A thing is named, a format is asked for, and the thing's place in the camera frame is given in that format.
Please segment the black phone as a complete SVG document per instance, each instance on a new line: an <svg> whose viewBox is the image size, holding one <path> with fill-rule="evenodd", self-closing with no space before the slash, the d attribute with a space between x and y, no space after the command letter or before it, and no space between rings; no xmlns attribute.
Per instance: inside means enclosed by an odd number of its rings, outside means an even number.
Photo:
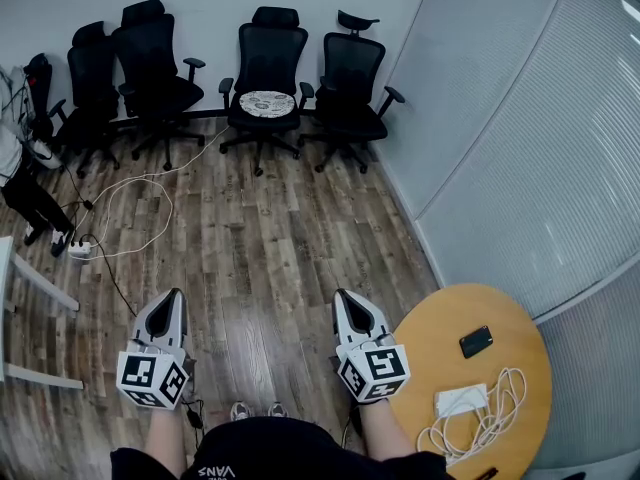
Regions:
<svg viewBox="0 0 640 480"><path fill-rule="evenodd" d="M493 336L489 328L484 325L459 340L463 357L470 359L493 344Z"/></svg>

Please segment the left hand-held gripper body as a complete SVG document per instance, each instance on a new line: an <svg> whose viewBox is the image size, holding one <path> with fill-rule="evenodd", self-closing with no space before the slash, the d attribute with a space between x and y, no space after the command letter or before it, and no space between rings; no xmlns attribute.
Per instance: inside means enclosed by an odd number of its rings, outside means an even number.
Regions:
<svg viewBox="0 0 640 480"><path fill-rule="evenodd" d="M187 353L130 341L118 355L116 387L139 407L174 410L189 380Z"/></svg>

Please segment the black mesh office chair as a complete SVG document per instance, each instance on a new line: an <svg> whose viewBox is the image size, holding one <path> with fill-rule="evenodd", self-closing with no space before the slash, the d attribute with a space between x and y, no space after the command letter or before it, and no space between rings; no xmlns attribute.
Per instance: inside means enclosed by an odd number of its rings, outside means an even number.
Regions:
<svg viewBox="0 0 640 480"><path fill-rule="evenodd" d="M300 26L298 12L293 8L261 6L252 20L239 28L240 70L238 77L225 78L219 84L223 95L228 125L239 135L220 144L225 154L229 148L254 143L254 175L263 174L260 166L266 143L292 153L300 151L284 141L282 136L298 129L301 111L314 96L314 89L306 82L296 82L296 70L308 40L308 32ZM292 96L293 111L277 119L256 118L244 112L239 104L241 95L251 91L277 91Z"/></svg>
<svg viewBox="0 0 640 480"><path fill-rule="evenodd" d="M52 144L54 141L54 126L51 118L57 115L62 123L67 121L67 116L63 110L66 100L60 100L51 110L47 107L52 80L52 66L44 53L37 54L31 59L24 68L24 74L33 107L29 128L33 132L35 139Z"/></svg>
<svg viewBox="0 0 640 480"><path fill-rule="evenodd" d="M112 124L119 107L119 93L113 83L115 60L112 38L105 34L102 21L75 32L67 54L74 110L66 114L63 104L58 103L50 114L61 120L54 144L84 155L76 169L80 179L86 176L86 165L98 151L112 161L115 168L120 167L111 151L111 144L118 136Z"/></svg>
<svg viewBox="0 0 640 480"><path fill-rule="evenodd" d="M175 18L160 0L146 0L123 9L120 26L111 34L116 56L124 74L118 92L126 114L138 120L145 140L135 147L137 160L143 150L158 142L164 144L163 169L173 169L170 141L175 137L195 139L199 146L205 136L186 129L184 113L204 98L204 90L195 82L195 72L206 66L200 59L188 57L186 78L178 74L173 34Z"/></svg>

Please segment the person's left forearm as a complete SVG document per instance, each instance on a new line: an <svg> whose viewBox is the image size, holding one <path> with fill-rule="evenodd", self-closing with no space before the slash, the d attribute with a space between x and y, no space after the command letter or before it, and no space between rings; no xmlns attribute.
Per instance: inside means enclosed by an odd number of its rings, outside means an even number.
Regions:
<svg viewBox="0 0 640 480"><path fill-rule="evenodd" d="M183 417L179 408L151 411L145 453L162 464L175 478L184 474L187 455Z"/></svg>

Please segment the person's right forearm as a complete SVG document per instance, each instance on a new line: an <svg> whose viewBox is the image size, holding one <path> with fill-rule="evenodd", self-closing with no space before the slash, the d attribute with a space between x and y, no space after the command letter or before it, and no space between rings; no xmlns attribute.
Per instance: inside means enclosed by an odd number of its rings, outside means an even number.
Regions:
<svg viewBox="0 0 640 480"><path fill-rule="evenodd" d="M386 461L414 453L387 399L360 405L359 414L367 453L372 459Z"/></svg>

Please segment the white desk frame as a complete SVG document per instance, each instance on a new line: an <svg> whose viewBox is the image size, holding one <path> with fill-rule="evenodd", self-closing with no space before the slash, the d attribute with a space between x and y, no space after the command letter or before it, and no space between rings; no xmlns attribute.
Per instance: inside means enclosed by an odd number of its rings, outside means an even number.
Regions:
<svg viewBox="0 0 640 480"><path fill-rule="evenodd" d="M15 304L6 297L9 274L16 270L20 277L23 277L33 284L40 291L47 294L55 302L61 304L66 309L78 312L79 302L67 293L60 290L49 282L44 276L36 271L25 259L23 259L14 247L14 239L11 236L0 238L0 383L6 377L38 383L46 386L83 390L84 383L81 380L70 379L62 376L50 375L24 367L20 367L5 361L4 358L4 313L14 312Z"/></svg>

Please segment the person's black shirt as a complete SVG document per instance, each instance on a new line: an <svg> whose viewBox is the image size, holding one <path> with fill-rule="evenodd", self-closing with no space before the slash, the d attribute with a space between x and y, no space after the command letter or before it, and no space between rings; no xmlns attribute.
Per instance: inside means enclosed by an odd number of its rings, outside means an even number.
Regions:
<svg viewBox="0 0 640 480"><path fill-rule="evenodd" d="M209 431L181 477L146 453L111 453L112 480L455 480L431 452L377 461L301 420L250 417Z"/></svg>

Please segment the white power adapter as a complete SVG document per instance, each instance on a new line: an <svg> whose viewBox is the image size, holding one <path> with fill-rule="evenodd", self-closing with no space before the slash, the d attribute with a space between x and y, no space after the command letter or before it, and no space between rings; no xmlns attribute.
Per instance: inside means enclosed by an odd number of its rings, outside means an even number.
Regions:
<svg viewBox="0 0 640 480"><path fill-rule="evenodd" d="M488 390L484 383L441 391L435 395L434 407L438 418L463 414L488 406Z"/></svg>

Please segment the black chair with tilted headrest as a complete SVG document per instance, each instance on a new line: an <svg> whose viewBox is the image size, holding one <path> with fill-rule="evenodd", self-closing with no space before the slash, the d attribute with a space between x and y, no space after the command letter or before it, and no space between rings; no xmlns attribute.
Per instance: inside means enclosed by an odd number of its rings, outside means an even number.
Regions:
<svg viewBox="0 0 640 480"><path fill-rule="evenodd" d="M324 171L336 152L340 152L344 157L353 159L359 171L365 174L368 165L353 146L358 144L366 150L369 143L385 139L388 130L382 117L392 102L403 104L405 98L387 86L386 100L379 111L373 110L370 103L374 82L386 48L379 42L361 37L360 33L378 21L340 10L337 22L349 32L331 32L324 37L324 74L315 93L313 111L322 131L318 134L302 133L298 144L302 146L307 141L326 144L323 160L314 167L318 173Z"/></svg>

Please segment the round floral cushion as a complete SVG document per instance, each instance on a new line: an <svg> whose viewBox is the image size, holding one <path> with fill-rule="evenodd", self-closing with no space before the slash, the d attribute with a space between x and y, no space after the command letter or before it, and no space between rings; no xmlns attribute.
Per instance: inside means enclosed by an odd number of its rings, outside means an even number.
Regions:
<svg viewBox="0 0 640 480"><path fill-rule="evenodd" d="M277 91L251 91L240 96L241 109L261 119L277 119L290 114L295 106L292 96Z"/></svg>

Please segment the round wooden table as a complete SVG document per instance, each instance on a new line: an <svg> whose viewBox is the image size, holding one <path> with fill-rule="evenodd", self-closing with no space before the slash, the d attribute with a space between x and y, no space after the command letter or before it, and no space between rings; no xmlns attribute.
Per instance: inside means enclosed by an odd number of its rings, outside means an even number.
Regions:
<svg viewBox="0 0 640 480"><path fill-rule="evenodd" d="M486 325L493 344L465 359L459 340ZM509 296L480 284L452 285L416 305L394 336L404 345L411 378L391 404L412 444L431 451L438 392L484 383L515 388L524 401L505 433L478 454L449 468L456 480L521 480L543 441L551 413L551 367L529 314Z"/></svg>

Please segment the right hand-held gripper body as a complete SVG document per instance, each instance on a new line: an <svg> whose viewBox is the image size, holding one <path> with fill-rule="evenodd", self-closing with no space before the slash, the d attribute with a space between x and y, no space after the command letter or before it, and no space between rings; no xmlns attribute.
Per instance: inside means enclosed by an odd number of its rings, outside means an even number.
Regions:
<svg viewBox="0 0 640 480"><path fill-rule="evenodd" d="M340 357L337 375L357 403L397 394L411 377L403 345L354 348Z"/></svg>

